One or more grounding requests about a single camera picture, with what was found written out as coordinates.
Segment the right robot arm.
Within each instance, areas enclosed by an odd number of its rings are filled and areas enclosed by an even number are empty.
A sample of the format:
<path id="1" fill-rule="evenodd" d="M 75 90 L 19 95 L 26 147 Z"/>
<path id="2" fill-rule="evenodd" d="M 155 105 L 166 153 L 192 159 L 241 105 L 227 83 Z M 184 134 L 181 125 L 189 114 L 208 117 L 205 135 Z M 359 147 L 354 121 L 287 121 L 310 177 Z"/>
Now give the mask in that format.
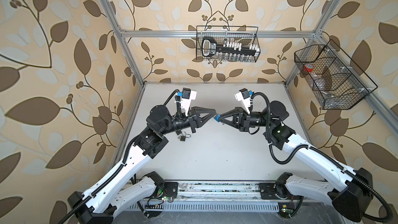
<path id="1" fill-rule="evenodd" d="M 379 223 L 393 220 L 391 206 L 373 188 L 372 174 L 364 168 L 355 170 L 337 161 L 285 125 L 289 113 L 283 103 L 271 102 L 264 93 L 247 89 L 240 90 L 235 98 L 243 106 L 217 115 L 217 122 L 240 132 L 264 127 L 263 135 L 271 158 L 277 164 L 286 165 L 297 158 L 323 177 L 322 181 L 311 180 L 285 172 L 271 190 L 276 197 L 310 198 L 334 207 L 343 217 L 356 223 L 363 218 Z"/>

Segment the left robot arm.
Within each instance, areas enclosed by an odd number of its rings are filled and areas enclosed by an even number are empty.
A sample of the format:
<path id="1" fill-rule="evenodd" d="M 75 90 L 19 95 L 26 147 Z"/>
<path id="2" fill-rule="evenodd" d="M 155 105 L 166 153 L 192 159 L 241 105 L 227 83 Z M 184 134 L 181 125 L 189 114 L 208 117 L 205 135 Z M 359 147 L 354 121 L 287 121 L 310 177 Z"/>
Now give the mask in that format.
<path id="1" fill-rule="evenodd" d="M 153 107 L 146 118 L 146 127 L 126 145 L 121 160 L 97 183 L 84 192 L 74 192 L 68 203 L 72 208 L 59 222 L 76 217 L 80 224 L 111 224 L 125 209 L 142 199 L 155 197 L 164 188 L 164 179 L 157 173 L 145 175 L 126 188 L 133 176 L 166 146 L 166 134 L 190 128 L 193 133 L 216 116 L 216 110 L 191 107 L 197 93 L 189 88 L 174 90 L 169 100 L 176 103 L 176 115 L 166 104 Z"/>

